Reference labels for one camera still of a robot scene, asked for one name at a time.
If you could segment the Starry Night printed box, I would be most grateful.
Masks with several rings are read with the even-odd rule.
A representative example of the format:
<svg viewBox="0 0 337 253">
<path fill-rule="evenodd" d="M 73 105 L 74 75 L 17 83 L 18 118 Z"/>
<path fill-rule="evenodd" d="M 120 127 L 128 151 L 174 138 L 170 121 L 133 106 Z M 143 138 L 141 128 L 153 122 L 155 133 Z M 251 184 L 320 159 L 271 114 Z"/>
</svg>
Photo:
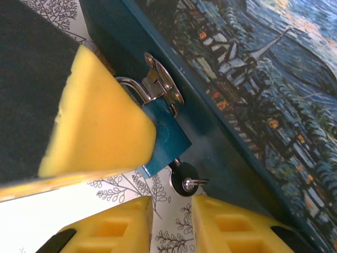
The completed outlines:
<svg viewBox="0 0 337 253">
<path fill-rule="evenodd" d="M 184 104 L 185 154 L 207 194 L 337 253 L 337 0 L 80 0 L 118 76 L 150 55 Z"/>
</svg>

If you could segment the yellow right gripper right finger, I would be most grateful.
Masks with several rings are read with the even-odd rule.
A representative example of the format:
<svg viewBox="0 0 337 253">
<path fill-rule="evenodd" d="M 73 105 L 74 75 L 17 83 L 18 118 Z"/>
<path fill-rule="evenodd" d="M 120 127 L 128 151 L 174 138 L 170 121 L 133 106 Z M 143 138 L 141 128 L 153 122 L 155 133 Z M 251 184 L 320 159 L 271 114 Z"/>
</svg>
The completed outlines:
<svg viewBox="0 0 337 253">
<path fill-rule="evenodd" d="M 191 203 L 196 253 L 318 253 L 274 218 L 208 196 Z"/>
</svg>

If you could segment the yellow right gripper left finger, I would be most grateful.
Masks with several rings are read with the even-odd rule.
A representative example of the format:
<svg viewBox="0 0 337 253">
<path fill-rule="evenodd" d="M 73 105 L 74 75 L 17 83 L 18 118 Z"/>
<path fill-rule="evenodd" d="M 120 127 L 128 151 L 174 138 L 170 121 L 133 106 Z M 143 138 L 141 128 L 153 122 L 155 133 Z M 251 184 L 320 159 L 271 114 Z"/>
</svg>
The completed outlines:
<svg viewBox="0 0 337 253">
<path fill-rule="evenodd" d="M 62 228 L 37 253 L 150 253 L 153 205 L 138 197 Z"/>
</svg>

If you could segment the small key with ring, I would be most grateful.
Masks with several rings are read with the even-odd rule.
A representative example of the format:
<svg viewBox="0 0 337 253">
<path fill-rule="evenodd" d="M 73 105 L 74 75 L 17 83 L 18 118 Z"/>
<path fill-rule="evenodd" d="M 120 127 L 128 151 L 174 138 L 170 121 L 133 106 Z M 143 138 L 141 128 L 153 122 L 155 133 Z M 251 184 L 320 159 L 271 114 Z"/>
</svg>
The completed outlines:
<svg viewBox="0 0 337 253">
<path fill-rule="evenodd" d="M 171 169 L 170 185 L 180 196 L 190 197 L 197 192 L 199 186 L 209 182 L 209 179 L 200 179 L 197 170 L 180 158 L 172 161 L 169 167 Z"/>
</svg>

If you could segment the teal padlock with silver shackle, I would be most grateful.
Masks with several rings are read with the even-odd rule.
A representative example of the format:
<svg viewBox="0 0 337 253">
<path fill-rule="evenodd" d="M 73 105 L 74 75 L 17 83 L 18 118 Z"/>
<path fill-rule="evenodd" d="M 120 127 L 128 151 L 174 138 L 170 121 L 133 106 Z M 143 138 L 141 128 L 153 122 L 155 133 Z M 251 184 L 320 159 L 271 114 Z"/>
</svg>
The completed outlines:
<svg viewBox="0 0 337 253">
<path fill-rule="evenodd" d="M 136 102 L 156 127 L 152 157 L 147 164 L 138 167 L 143 178 L 148 179 L 185 152 L 191 146 L 191 142 L 174 118 L 165 101 L 167 93 L 160 84 L 152 83 L 148 77 L 144 78 L 142 83 L 121 76 L 116 80 L 134 93 Z"/>
</svg>

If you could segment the floral patterned table cover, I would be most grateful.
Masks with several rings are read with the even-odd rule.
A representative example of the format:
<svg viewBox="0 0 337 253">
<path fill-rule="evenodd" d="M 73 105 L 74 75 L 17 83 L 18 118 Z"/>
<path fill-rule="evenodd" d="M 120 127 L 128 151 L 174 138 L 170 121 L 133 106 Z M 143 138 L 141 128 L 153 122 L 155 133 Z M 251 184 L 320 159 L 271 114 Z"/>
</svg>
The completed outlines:
<svg viewBox="0 0 337 253">
<path fill-rule="evenodd" d="M 37 85 L 64 82 L 70 64 L 58 46 L 82 44 L 106 62 L 89 36 L 79 0 L 0 0 L 0 186 L 32 182 L 54 113 L 43 111 Z M 151 196 L 155 231 L 168 232 L 177 250 L 194 252 L 190 199 L 168 183 L 138 172 L 0 202 L 0 253 L 34 253 L 68 223 L 140 196 Z"/>
</svg>

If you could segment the silver box hasp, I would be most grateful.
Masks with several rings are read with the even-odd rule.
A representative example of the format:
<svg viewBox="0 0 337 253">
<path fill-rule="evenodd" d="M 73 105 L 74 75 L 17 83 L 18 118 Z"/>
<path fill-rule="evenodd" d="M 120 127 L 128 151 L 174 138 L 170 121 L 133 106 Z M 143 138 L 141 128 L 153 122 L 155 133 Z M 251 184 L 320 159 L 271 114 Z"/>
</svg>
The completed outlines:
<svg viewBox="0 0 337 253">
<path fill-rule="evenodd" d="M 145 52 L 144 58 L 150 70 L 142 84 L 149 92 L 151 101 L 163 99 L 165 105 L 176 117 L 180 107 L 185 104 L 182 94 L 169 72 L 155 57 Z"/>
</svg>

